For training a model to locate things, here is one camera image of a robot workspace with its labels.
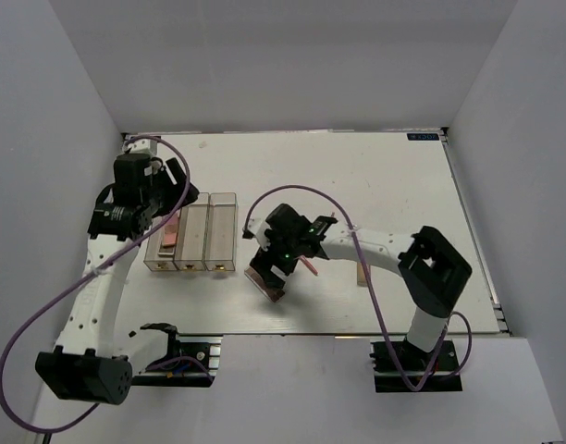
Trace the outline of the pink blush palette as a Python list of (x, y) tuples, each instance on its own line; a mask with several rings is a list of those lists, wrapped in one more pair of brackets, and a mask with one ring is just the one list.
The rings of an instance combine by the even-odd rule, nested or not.
[(163, 235), (161, 246), (163, 248), (172, 248), (176, 246), (178, 240), (178, 216), (172, 216), (163, 226)]

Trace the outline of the right clear organizer bin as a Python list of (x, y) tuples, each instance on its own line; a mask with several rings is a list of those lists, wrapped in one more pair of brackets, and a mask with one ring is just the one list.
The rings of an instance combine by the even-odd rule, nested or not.
[(212, 193), (203, 253), (208, 271), (233, 272), (236, 269), (237, 222), (237, 195), (234, 192)]

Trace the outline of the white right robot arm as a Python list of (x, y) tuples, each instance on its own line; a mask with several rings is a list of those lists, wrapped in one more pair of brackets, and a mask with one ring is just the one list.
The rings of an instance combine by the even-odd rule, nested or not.
[(311, 221), (282, 203), (266, 219), (250, 220), (243, 237), (259, 244), (245, 275), (271, 302), (284, 295), (285, 278), (301, 257), (364, 260), (403, 278), (416, 305), (404, 355), (418, 369), (437, 359), (437, 341), (472, 275), (469, 263), (430, 226), (412, 235), (351, 229), (333, 216)]

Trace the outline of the mauve eyeshadow palette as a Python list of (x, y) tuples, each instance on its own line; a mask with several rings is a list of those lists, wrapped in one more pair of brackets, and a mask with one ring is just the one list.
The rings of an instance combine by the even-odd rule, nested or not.
[(285, 294), (282, 289), (269, 288), (260, 274), (250, 266), (244, 270), (244, 276), (272, 303), (278, 302)]

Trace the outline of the tall foundation bottle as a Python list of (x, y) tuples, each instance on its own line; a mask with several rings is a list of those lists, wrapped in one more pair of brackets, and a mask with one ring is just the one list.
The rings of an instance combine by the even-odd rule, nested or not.
[(356, 283), (358, 287), (366, 287), (366, 278), (364, 273), (364, 268), (361, 264), (356, 266)]

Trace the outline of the middle clear organizer bin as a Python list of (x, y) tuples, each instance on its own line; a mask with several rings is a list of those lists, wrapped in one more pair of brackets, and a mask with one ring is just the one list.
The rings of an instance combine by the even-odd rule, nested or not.
[(174, 264), (177, 270), (205, 270), (203, 252), (209, 208), (209, 194), (201, 192), (198, 199), (180, 210)]

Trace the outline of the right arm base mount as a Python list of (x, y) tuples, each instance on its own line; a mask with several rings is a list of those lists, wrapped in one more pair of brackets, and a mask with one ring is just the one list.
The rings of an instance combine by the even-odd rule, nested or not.
[[(423, 378), (432, 352), (426, 356), (407, 355), (401, 340), (393, 340), (397, 355), (404, 372), (410, 382), (416, 386)], [(388, 348), (384, 341), (374, 341), (371, 343), (370, 358), (373, 361), (374, 382), (376, 393), (409, 393), (410, 390), (404, 385), (400, 373), (392, 362)], [(463, 386), (460, 375), (449, 376), (459, 366), (458, 355), (452, 340), (445, 340), (441, 346), (441, 351), (436, 359), (436, 363), (421, 392), (462, 392)]]

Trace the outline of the brown eyeshadow palette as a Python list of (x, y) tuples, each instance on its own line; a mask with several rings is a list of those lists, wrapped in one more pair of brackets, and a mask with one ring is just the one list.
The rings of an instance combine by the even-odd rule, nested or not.
[(174, 248), (160, 247), (158, 250), (159, 256), (173, 256), (175, 252)]

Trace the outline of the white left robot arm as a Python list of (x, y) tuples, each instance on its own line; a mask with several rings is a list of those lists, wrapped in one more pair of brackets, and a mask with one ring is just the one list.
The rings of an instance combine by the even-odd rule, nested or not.
[(119, 405), (131, 386), (135, 359), (114, 346), (117, 311), (139, 241), (156, 218), (194, 203), (198, 190), (176, 158), (121, 154), (114, 181), (96, 198), (88, 226), (92, 280), (79, 286), (66, 325), (35, 370), (61, 400)]

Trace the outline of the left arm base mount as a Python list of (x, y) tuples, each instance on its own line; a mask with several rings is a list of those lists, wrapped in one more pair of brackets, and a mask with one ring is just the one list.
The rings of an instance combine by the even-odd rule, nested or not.
[(176, 350), (133, 378), (135, 387), (208, 389), (219, 367), (221, 337), (177, 336)]

